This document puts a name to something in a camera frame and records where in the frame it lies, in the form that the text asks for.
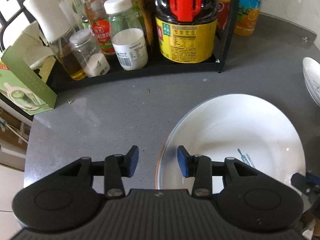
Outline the soy sauce jug yellow label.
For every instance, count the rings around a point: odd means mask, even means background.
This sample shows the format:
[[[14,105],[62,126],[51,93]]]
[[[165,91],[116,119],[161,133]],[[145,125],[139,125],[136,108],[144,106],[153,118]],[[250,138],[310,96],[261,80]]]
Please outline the soy sauce jug yellow label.
[[[200,63],[214,51],[218,0],[155,0],[161,54],[177,63]]]

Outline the white plate bakery print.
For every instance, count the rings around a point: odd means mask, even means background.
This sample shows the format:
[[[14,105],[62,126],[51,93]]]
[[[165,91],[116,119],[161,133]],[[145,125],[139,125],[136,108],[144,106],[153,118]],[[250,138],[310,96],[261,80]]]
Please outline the white plate bakery print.
[[[309,94],[314,102],[320,106],[320,64],[310,58],[303,59],[303,76]]]

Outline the black metal spice rack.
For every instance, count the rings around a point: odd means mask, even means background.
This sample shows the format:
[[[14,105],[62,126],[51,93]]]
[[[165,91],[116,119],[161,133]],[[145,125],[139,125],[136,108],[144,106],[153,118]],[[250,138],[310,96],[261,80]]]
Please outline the black metal spice rack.
[[[72,80],[62,69],[59,62],[55,62],[47,85],[56,93],[74,88],[84,88],[105,82],[135,79],[139,77],[169,75],[194,72],[223,72],[230,49],[233,31],[236,23],[239,0],[231,0],[227,25],[224,31],[216,32],[214,53],[209,59],[200,63],[175,63],[166,59],[159,51],[159,43],[155,42],[155,52],[148,49],[149,59],[145,67],[138,70],[121,70],[117,60],[111,61],[111,71],[103,76],[84,78],[80,81]]]

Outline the white plate flower print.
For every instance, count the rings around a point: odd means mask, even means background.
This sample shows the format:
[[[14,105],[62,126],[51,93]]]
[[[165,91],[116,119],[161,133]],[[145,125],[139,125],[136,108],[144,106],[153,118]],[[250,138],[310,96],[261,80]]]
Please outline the white plate flower print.
[[[159,159],[157,161],[157,165],[156,165],[156,173],[155,173],[155,188],[158,190],[160,189],[160,181],[161,181],[161,165],[162,165],[162,160],[163,160],[163,155],[164,155],[164,152],[165,152],[165,149],[167,148],[167,144],[168,144],[168,141],[171,139],[172,137],[172,134],[174,132],[174,129],[168,134],[163,146],[162,146],[162,149],[160,151],[160,154],[159,154]]]

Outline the green tea box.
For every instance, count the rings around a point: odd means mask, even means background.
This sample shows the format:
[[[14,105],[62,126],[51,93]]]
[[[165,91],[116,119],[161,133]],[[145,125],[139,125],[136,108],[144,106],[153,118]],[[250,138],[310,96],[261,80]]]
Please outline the green tea box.
[[[29,115],[55,108],[57,94],[10,46],[1,58],[1,94]]]

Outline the orange juice bottle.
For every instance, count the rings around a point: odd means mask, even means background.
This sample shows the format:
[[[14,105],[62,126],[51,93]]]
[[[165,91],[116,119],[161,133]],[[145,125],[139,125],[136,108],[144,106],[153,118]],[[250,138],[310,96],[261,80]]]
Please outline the orange juice bottle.
[[[253,34],[261,10],[262,0],[240,0],[234,33],[239,36]]]

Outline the small clear spice jar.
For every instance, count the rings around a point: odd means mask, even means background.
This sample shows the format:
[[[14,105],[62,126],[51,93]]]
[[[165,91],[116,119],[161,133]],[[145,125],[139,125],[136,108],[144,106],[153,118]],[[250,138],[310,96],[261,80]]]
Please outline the small clear spice jar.
[[[70,37],[69,42],[87,77],[102,76],[109,72],[110,65],[89,28],[77,31]]]

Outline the white cap glass jar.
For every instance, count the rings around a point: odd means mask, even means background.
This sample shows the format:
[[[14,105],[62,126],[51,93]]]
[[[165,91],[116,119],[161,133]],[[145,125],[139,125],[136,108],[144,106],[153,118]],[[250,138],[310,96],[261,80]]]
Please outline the white cap glass jar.
[[[124,70],[143,68],[148,62],[144,30],[131,0],[107,0],[104,9],[110,24],[111,42]]]

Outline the white plate sweet print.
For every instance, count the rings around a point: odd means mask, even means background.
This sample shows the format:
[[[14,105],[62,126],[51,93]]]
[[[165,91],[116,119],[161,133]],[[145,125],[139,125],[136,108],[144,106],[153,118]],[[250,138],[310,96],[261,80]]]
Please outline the white plate sweet print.
[[[256,96],[227,94],[208,99],[175,126],[161,165],[160,189],[192,189],[177,161],[177,148],[213,161],[234,157],[290,186],[295,173],[306,173],[299,135],[276,106]]]

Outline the oil dispenser white top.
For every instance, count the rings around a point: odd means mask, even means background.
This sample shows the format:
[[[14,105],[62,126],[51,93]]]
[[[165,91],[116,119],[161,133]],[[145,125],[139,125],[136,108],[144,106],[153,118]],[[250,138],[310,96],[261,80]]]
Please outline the oil dispenser white top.
[[[24,7],[41,27],[57,60],[73,80],[82,80],[86,73],[72,52],[70,37],[76,33],[59,6],[58,0],[25,0]]]

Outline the red snack can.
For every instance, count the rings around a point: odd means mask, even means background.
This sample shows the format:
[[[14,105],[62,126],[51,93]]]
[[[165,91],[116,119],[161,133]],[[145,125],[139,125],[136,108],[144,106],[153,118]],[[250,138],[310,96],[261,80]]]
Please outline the red snack can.
[[[223,31],[226,28],[231,0],[218,0],[218,2],[217,29],[219,29],[219,31]]]

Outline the red label sauce bottle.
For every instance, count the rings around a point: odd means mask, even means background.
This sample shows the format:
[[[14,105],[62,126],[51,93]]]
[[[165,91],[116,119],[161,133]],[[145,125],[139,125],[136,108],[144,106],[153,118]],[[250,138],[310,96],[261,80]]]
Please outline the red label sauce bottle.
[[[116,53],[111,42],[110,23],[108,21],[108,14],[104,8],[106,1],[83,0],[86,16],[102,52],[106,56],[114,56]]]

